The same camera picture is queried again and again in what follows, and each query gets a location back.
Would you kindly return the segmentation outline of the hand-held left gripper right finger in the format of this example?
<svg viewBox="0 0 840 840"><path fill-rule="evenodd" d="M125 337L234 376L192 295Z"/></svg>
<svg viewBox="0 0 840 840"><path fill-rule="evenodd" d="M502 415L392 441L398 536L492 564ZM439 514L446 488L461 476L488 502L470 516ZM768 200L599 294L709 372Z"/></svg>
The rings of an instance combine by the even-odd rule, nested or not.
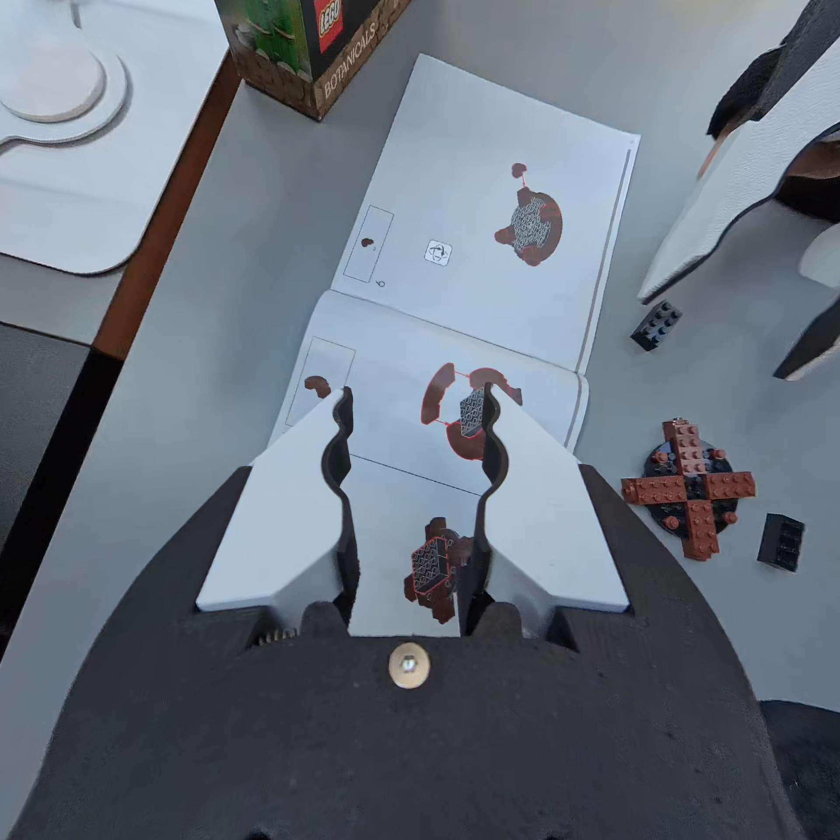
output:
<svg viewBox="0 0 840 840"><path fill-rule="evenodd" d="M579 461L499 385L485 386L483 470L472 553L458 580L462 636L490 602L513 605L526 636L556 634L561 608L624 613L625 587Z"/></svg>

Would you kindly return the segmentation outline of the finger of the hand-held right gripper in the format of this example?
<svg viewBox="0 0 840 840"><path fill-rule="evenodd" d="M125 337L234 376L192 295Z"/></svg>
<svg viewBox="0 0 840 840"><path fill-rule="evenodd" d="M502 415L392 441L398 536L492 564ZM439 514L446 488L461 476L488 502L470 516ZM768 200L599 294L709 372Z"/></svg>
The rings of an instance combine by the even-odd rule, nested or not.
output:
<svg viewBox="0 0 840 840"><path fill-rule="evenodd" d="M801 258L800 274L839 290L839 224L819 234ZM839 351L839 299L805 329L776 368L773 377L794 382Z"/></svg>
<svg viewBox="0 0 840 840"><path fill-rule="evenodd" d="M640 301L654 300L689 274L740 216L778 192L799 154L838 129L838 97L836 40L760 121L724 140L653 258Z"/></svg>

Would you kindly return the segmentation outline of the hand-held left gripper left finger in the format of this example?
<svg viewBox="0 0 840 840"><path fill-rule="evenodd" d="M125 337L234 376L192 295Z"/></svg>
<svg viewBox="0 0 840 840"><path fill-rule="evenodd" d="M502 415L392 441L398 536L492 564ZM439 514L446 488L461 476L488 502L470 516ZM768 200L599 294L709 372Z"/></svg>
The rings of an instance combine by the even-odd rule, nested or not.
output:
<svg viewBox="0 0 840 840"><path fill-rule="evenodd" d="M203 587L202 612L264 606L277 623L301 623L330 602L351 619L361 577L350 500L349 387L332 392L250 467Z"/></svg>

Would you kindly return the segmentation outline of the black toy brick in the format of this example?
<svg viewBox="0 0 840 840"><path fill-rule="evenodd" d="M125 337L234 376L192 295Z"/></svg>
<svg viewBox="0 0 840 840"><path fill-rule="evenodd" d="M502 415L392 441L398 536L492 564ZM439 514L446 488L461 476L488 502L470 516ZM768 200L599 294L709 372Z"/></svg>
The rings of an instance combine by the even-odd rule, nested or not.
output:
<svg viewBox="0 0 840 840"><path fill-rule="evenodd" d="M805 524L780 513L765 519L757 560L777 570L798 571Z"/></svg>
<svg viewBox="0 0 840 840"><path fill-rule="evenodd" d="M647 312L630 339L646 352L656 350L682 316L681 310L663 300Z"/></svg>

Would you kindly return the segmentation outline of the grey desk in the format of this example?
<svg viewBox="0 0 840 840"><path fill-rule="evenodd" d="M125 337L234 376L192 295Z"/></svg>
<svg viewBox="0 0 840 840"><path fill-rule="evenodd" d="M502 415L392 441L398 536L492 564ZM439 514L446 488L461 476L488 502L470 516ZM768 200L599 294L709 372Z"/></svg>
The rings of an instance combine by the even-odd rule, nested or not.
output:
<svg viewBox="0 0 840 840"><path fill-rule="evenodd" d="M617 487L686 417L751 470L721 553L682 564L758 698L838 709L838 356L773 378L835 298L797 270L821 227L752 211L666 294L684 317L663 347L628 338L715 106L804 5L412 2L322 123L238 89L3 658L2 838L129 584L266 445L419 53L641 135L575 453ZM805 524L795 573L757 560L768 513Z"/></svg>

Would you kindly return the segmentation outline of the brown and black brick assembly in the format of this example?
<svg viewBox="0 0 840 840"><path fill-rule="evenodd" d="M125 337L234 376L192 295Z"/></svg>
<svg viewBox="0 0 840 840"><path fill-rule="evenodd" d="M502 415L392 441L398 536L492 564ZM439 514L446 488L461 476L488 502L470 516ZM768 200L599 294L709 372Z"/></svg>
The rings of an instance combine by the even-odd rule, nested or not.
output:
<svg viewBox="0 0 840 840"><path fill-rule="evenodd" d="M725 451L703 441L697 425L682 417L663 422L663 433L644 474L622 480L623 499L647 508L679 537L686 558L707 561L720 550L719 532L738 521L739 501L756 496L753 475L734 471Z"/></svg>

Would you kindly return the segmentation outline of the white instruction booklet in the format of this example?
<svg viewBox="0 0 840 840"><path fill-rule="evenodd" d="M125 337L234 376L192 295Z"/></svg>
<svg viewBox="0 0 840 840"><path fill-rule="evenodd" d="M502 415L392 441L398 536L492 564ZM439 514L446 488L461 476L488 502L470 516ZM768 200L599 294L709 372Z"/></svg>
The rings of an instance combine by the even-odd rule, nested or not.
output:
<svg viewBox="0 0 840 840"><path fill-rule="evenodd" d="M454 636L404 580L432 518L474 532L473 395L497 378L569 450L640 136L419 55L271 439L353 394L356 636Z"/></svg>

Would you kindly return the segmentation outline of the adjoining grey table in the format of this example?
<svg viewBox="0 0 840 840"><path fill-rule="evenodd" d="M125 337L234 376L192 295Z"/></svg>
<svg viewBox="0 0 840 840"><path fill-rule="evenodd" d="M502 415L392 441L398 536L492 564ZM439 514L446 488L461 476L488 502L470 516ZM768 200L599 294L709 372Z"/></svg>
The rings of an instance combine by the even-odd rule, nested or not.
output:
<svg viewBox="0 0 840 840"><path fill-rule="evenodd" d="M238 88L227 53L139 245L120 266L71 274L2 253L2 323L123 359Z"/></svg>

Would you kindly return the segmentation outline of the black foam pad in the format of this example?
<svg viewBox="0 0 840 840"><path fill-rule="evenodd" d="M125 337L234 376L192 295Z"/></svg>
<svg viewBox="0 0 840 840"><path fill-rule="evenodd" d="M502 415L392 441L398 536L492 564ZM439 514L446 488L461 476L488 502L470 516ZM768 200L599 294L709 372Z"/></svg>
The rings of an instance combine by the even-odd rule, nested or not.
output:
<svg viewBox="0 0 840 840"><path fill-rule="evenodd" d="M759 705L804 834L838 839L839 713L783 700L762 700Z"/></svg>

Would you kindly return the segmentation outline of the white board stand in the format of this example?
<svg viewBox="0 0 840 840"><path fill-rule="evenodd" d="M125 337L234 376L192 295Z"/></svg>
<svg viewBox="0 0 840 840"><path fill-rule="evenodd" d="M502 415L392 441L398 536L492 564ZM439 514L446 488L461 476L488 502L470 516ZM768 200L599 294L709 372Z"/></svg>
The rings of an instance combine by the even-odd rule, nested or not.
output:
<svg viewBox="0 0 840 840"><path fill-rule="evenodd" d="M2 253L127 260L226 53L214 2L2 2Z"/></svg>

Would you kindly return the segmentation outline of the black toy set box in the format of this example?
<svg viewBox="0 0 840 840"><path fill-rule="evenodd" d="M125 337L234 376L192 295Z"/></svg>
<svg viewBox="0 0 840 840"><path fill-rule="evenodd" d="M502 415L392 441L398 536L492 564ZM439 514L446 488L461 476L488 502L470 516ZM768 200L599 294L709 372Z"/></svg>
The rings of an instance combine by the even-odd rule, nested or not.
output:
<svg viewBox="0 0 840 840"><path fill-rule="evenodd" d="M408 1L216 1L238 74L322 121Z"/></svg>

